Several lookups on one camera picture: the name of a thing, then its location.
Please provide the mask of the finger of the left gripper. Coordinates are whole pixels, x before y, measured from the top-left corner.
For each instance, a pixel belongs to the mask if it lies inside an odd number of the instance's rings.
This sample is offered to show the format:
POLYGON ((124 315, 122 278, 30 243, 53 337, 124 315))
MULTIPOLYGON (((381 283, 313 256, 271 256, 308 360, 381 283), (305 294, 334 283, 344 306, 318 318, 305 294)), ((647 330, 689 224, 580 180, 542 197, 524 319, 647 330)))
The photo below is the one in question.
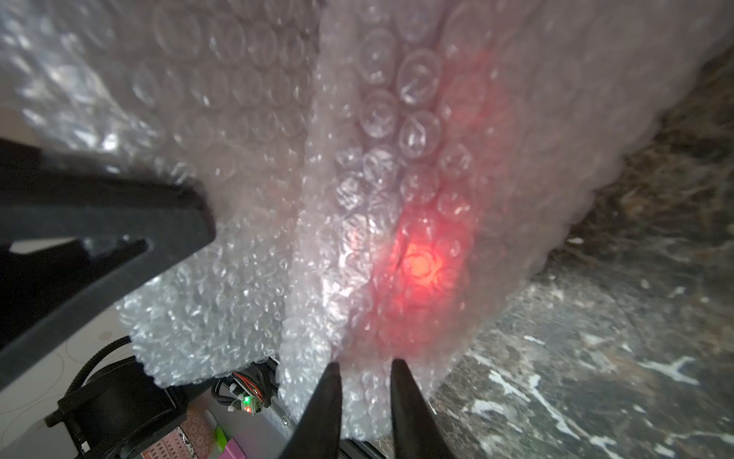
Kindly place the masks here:
POLYGON ((192 187, 61 171, 40 149, 3 140, 3 386, 215 235, 192 187))

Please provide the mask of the red drink bottle front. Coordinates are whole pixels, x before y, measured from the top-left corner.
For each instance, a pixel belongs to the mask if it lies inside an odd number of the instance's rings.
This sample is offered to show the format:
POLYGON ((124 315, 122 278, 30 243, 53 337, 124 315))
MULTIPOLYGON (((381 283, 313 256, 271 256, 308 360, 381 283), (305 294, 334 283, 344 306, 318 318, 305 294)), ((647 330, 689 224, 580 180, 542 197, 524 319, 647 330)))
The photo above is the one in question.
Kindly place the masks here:
POLYGON ((466 325, 480 235, 510 169, 492 125, 507 95, 498 63, 487 50, 454 59, 420 50, 399 67, 397 120, 362 160, 371 269, 371 309, 354 338, 362 352, 413 357, 466 325))

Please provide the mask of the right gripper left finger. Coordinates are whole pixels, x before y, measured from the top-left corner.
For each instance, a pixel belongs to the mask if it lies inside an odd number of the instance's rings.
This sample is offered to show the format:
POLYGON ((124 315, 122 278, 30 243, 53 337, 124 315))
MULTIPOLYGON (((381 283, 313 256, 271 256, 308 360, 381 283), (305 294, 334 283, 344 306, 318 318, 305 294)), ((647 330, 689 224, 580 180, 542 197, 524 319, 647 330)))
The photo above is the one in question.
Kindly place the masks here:
POLYGON ((342 401, 339 364, 329 363, 279 458, 338 458, 342 401))

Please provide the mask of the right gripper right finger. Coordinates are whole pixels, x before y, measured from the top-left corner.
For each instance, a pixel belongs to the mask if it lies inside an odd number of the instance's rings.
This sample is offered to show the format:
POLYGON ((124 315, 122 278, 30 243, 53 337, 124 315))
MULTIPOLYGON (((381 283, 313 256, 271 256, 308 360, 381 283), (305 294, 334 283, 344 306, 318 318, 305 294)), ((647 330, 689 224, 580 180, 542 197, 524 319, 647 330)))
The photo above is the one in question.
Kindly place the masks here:
POLYGON ((391 365, 390 403, 395 457, 454 458, 405 360, 391 365))

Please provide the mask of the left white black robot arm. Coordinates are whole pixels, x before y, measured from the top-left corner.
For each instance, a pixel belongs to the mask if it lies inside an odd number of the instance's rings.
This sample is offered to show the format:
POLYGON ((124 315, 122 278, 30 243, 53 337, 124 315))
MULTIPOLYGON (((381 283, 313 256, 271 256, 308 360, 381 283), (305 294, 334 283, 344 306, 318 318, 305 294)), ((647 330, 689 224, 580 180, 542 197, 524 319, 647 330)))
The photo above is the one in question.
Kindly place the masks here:
MULTIPOLYGON (((51 167, 1 143, 1 384, 10 386, 115 301, 211 243, 191 187, 51 167)), ((158 387, 134 358, 80 369, 34 438, 7 455, 133 458, 187 416, 203 384, 158 387)))

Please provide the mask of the single bubble wrap sheet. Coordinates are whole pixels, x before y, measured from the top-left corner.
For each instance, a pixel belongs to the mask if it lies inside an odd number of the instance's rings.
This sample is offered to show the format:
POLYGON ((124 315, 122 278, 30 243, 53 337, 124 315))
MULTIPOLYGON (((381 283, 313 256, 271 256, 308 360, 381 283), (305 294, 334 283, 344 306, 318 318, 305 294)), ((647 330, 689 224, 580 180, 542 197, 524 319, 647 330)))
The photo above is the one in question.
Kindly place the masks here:
POLYGON ((388 434, 733 30, 729 1, 5 1, 55 163, 201 185, 216 238, 117 302, 160 386, 279 357, 303 415, 388 434))

